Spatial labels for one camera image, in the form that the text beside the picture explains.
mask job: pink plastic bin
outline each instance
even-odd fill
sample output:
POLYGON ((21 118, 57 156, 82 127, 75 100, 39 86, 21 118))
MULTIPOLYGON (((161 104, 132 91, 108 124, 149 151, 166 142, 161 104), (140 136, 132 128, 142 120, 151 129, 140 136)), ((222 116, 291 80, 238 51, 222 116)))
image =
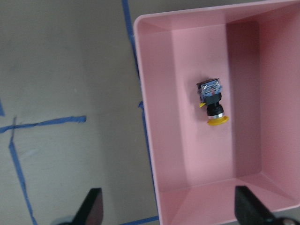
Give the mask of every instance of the pink plastic bin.
POLYGON ((300 205, 300 1, 142 15, 135 39, 161 225, 234 221, 234 187, 300 205), (211 127, 196 84, 220 78, 211 127))

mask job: blue tape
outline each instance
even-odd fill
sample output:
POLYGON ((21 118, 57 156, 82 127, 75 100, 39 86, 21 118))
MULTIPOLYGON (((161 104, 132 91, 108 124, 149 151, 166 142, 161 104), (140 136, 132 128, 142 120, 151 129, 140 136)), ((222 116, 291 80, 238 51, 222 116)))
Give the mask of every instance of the blue tape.
POLYGON ((148 140, 148 132, 147 132, 146 118, 145 118, 145 111, 144 111, 144 103, 143 102, 139 103, 139 108, 142 109, 142 124, 143 124, 143 127, 144 127, 144 134, 145 134, 145 139, 146 139, 147 153, 148 153, 148 159, 149 159, 149 164, 150 164, 150 169, 151 169, 151 175, 152 175, 152 185, 153 185, 153 190, 155 190, 154 181, 153 181, 152 164, 151 164, 151 155, 150 155, 150 148, 149 148, 149 140, 148 140))
POLYGON ((84 123, 86 121, 86 116, 70 116, 64 117, 54 120, 47 120, 40 123, 30 123, 30 124, 21 124, 21 125, 10 125, 7 127, 0 127, 0 134, 11 130, 11 129, 19 129, 19 128, 32 128, 36 126, 46 126, 46 125, 54 125, 54 124, 61 124, 67 122, 77 122, 77 123, 84 123))
POLYGON ((139 224, 145 224, 145 223, 149 223, 149 222, 157 221, 157 220, 158 220, 158 216, 155 216, 155 217, 150 217, 150 218, 146 218, 146 219, 136 220, 136 221, 121 224, 121 225, 139 225, 139 224))
POLYGON ((5 116, 1 101, 0 101, 0 116, 5 116))
POLYGON ((131 23, 131 16, 130 16, 130 9, 129 9, 128 0, 122 0, 122 6, 123 6, 124 17, 125 17, 125 24, 126 24, 127 34, 128 34, 128 38, 130 40, 133 55, 134 55, 134 58, 135 58, 135 68, 136 68, 137 74, 139 75, 139 67, 138 67, 138 64, 137 64, 136 49, 135 49, 135 36, 134 36, 134 33, 133 33, 133 27, 132 27, 132 23, 131 23))
POLYGON ((20 165, 18 154, 15 150, 14 128, 13 128, 13 132, 12 132, 12 135, 11 135, 11 138, 10 138, 9 151, 10 151, 10 155, 11 155, 11 157, 13 159, 13 162, 14 162, 14 165, 15 165, 15 171, 18 175, 18 179, 19 179, 19 182, 20 182, 20 185, 21 185, 21 189, 22 189, 23 196, 24 196, 24 199, 25 199, 25 202, 26 202, 26 205, 27 205, 27 209, 28 209, 29 214, 30 214, 30 218, 32 220, 32 224, 33 225, 38 225, 37 222, 36 222, 36 219, 33 216, 32 206, 31 206, 31 203, 29 201, 27 190, 26 190, 25 178, 24 178, 23 171, 22 171, 22 168, 21 168, 21 165, 20 165))

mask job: gray floor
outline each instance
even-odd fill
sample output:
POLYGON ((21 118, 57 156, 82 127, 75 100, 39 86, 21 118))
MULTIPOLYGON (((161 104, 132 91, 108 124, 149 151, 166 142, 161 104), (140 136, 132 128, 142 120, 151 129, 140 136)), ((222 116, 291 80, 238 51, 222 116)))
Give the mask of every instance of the gray floor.
MULTIPOLYGON (((128 1, 134 21, 147 13, 249 0, 128 1)), ((156 216, 137 107, 142 96, 121 1, 2 0, 0 24, 0 100, 6 113, 0 127, 15 116, 17 124, 87 116, 82 124, 15 132, 37 223, 71 219, 92 187, 103 189, 104 225, 156 216)), ((10 136, 0 134, 0 224, 30 225, 10 136)), ((284 214, 300 218, 299 210, 284 214)))

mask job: blue tape line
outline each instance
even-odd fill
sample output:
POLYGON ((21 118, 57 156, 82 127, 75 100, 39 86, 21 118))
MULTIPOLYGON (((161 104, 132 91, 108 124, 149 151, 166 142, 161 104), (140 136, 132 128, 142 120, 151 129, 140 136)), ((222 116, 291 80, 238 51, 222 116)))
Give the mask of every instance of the blue tape line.
POLYGON ((149 223, 149 222, 157 221, 157 220, 158 220, 158 216, 155 216, 155 217, 150 217, 150 218, 146 218, 146 219, 136 220, 136 221, 121 224, 121 225, 139 225, 139 224, 145 224, 145 223, 149 223))
POLYGON ((28 209, 29 214, 30 214, 30 218, 32 220, 32 224, 33 225, 38 225, 37 222, 36 222, 36 219, 33 216, 32 206, 31 206, 31 203, 29 201, 27 190, 26 190, 25 178, 24 178, 24 175, 23 175, 23 172, 22 172, 22 168, 21 168, 21 165, 20 165, 18 154, 15 150, 14 132, 12 132, 12 135, 11 135, 11 138, 10 138, 9 150, 10 150, 10 155, 11 155, 11 157, 13 159, 13 162, 14 162, 14 165, 15 165, 15 170, 16 170, 16 173, 18 175, 18 179, 19 179, 19 182, 20 182, 20 185, 21 185, 23 196, 24 196, 25 201, 26 201, 27 209, 28 209))
POLYGON ((130 40, 132 51, 133 51, 133 54, 135 57, 135 68, 139 75, 139 67, 137 64, 136 49, 135 49, 135 36, 133 33, 133 27, 132 27, 132 23, 131 23, 131 16, 130 16, 128 0, 122 0, 122 6, 123 6, 123 12, 124 12, 124 17, 125 17, 125 24, 126 24, 128 38, 130 40))
POLYGON ((36 126, 46 126, 46 125, 53 125, 53 124, 61 124, 67 122, 77 122, 77 123, 84 123, 86 121, 86 116, 70 116, 64 117, 54 120, 47 120, 40 123, 30 123, 30 124, 21 124, 21 125, 10 125, 7 127, 0 127, 0 134, 11 130, 11 129, 19 129, 19 128, 32 128, 36 126))
POLYGON ((1 101, 0 101, 0 116, 5 116, 1 101))
POLYGON ((151 175, 152 175, 152 185, 153 185, 153 190, 155 190, 154 181, 153 181, 152 164, 151 164, 151 155, 150 155, 150 148, 149 148, 149 140, 148 140, 148 132, 147 132, 146 118, 145 118, 145 111, 144 111, 144 103, 143 102, 139 103, 139 108, 142 109, 142 124, 143 124, 143 127, 144 127, 144 134, 145 134, 145 139, 146 139, 147 153, 148 153, 148 158, 149 158, 149 163, 150 163, 150 169, 151 169, 151 175))

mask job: concrete floor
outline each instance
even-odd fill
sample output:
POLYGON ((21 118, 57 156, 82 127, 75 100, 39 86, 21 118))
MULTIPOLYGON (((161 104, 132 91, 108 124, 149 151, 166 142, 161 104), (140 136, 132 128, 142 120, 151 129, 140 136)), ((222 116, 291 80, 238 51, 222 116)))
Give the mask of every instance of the concrete floor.
MULTIPOLYGON (((134 21, 147 13, 249 0, 128 1, 134 21)), ((156 216, 138 109, 142 96, 121 1, 2 0, 0 25, 0 100, 6 114, 0 127, 15 116, 17 124, 87 116, 81 124, 15 131, 37 223, 71 220, 93 187, 103 189, 103 225, 156 216)), ((0 224, 30 225, 8 150, 10 136, 0 134, 0 224)), ((298 209, 283 214, 300 218, 298 209)))

